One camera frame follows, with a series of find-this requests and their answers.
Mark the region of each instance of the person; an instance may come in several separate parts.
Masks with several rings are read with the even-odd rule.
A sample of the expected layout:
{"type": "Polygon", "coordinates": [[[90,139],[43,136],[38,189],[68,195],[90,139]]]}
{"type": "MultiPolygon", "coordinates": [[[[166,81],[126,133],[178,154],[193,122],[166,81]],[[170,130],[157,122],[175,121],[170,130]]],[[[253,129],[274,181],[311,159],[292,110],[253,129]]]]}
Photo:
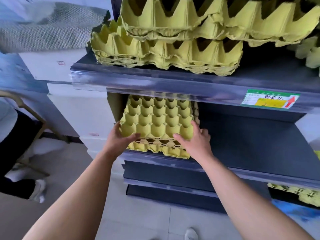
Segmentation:
{"type": "Polygon", "coordinates": [[[39,130],[29,116],[0,101],[0,192],[39,203],[44,201],[44,180],[13,182],[5,177],[32,144],[39,130]]]}
{"type": "MultiPolygon", "coordinates": [[[[178,134],[174,134],[174,138],[205,170],[243,239],[313,239],[296,222],[225,167],[211,151],[208,130],[200,129],[194,121],[192,125],[194,134],[190,141],[178,134]]],[[[95,239],[106,202],[112,164],[129,143],[140,137],[139,134],[122,137],[119,128],[118,122],[111,130],[102,151],[74,184],[38,219],[23,240],[95,239]]],[[[190,233],[188,239],[197,239],[192,229],[187,231],[190,233]]]]}

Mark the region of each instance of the floor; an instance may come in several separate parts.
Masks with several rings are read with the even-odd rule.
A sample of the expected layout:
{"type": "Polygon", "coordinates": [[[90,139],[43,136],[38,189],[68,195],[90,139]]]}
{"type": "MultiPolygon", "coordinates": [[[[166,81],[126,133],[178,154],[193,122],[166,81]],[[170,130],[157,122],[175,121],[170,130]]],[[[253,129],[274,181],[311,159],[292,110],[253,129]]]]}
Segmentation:
{"type": "MultiPolygon", "coordinates": [[[[46,202],[36,204],[0,195],[0,236],[6,240],[22,239],[37,218],[78,178],[91,161],[86,147],[74,143],[63,151],[35,157],[34,164],[51,174],[47,178],[46,202]]],[[[126,196],[125,192],[126,185],[122,177],[113,175],[96,240],[182,240],[188,227],[193,227],[201,240],[241,239],[227,215],[169,206],[126,196]]],[[[320,240],[320,220],[295,220],[315,239],[320,240]]]]}

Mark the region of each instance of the white sneaker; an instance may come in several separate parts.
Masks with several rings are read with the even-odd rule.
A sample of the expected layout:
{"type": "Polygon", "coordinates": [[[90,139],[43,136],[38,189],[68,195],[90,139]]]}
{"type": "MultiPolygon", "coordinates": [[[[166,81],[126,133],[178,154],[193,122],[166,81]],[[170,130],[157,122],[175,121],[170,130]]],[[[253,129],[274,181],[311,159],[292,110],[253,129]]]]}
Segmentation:
{"type": "Polygon", "coordinates": [[[198,240],[198,234],[193,228],[188,228],[184,235],[184,240],[198,240]]]}
{"type": "Polygon", "coordinates": [[[45,196],[43,191],[46,189],[46,182],[43,179],[38,179],[35,181],[34,191],[31,194],[29,200],[34,200],[39,203],[43,203],[45,201],[45,196]]]}

